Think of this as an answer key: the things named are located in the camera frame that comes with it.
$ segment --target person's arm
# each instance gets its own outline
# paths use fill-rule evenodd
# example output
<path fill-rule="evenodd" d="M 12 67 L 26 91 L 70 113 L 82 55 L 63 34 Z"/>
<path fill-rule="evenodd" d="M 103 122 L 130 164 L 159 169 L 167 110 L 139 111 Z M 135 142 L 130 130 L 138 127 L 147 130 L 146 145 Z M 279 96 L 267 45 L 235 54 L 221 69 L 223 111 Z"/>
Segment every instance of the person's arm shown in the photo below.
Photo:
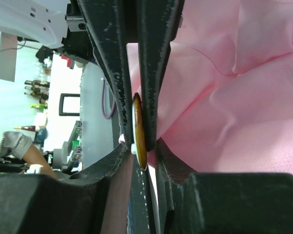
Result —
<path fill-rule="evenodd" d="M 0 134 L 0 157 L 6 156 L 9 153 L 29 164 L 42 165 L 42 174 L 56 178 L 55 173 L 45 161 L 42 153 L 32 144 L 30 137 L 20 132 L 12 131 Z"/>

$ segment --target pink cloth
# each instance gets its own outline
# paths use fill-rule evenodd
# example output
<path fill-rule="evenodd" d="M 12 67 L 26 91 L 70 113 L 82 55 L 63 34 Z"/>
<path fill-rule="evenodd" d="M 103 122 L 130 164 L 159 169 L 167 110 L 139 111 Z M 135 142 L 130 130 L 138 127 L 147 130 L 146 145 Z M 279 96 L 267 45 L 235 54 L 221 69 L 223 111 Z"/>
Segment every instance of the pink cloth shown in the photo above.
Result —
<path fill-rule="evenodd" d="M 183 17 L 158 138 L 199 172 L 293 174 L 293 0 L 186 0 Z M 128 57 L 140 92 L 136 44 Z"/>

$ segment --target red object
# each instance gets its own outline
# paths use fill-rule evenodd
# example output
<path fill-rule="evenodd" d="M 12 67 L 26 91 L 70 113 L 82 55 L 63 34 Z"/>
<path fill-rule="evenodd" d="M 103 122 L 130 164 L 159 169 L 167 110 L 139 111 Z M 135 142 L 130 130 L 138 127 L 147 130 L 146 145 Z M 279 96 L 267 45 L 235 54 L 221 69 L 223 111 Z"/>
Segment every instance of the red object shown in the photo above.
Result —
<path fill-rule="evenodd" d="M 70 58 L 66 57 L 65 55 L 61 55 L 61 58 L 64 59 L 64 60 L 67 60 L 67 65 L 66 66 L 70 68 L 73 61 Z"/>

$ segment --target white wall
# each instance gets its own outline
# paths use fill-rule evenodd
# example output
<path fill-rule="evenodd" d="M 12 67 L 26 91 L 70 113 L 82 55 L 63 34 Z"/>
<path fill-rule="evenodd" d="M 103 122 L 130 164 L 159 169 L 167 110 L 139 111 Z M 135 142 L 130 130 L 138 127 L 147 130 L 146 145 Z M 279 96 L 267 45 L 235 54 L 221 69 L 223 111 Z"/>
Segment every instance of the white wall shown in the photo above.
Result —
<path fill-rule="evenodd" d="M 38 61 L 36 52 L 37 50 L 26 47 L 18 50 L 15 82 L 0 80 L 0 133 L 13 131 L 14 126 L 33 125 L 37 110 L 29 105 L 38 101 L 24 95 L 24 81 L 35 79 L 35 63 Z"/>

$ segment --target striped shirt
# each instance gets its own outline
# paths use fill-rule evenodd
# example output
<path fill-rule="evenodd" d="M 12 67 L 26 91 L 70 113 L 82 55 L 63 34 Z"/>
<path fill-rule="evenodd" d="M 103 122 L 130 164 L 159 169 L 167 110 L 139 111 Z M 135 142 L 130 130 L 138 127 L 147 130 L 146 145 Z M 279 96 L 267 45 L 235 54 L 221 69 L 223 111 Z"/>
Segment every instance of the striped shirt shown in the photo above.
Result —
<path fill-rule="evenodd" d="M 4 132 L 0 134 L 0 158 L 12 154 L 22 159 L 32 145 L 30 137 L 20 132 Z"/>

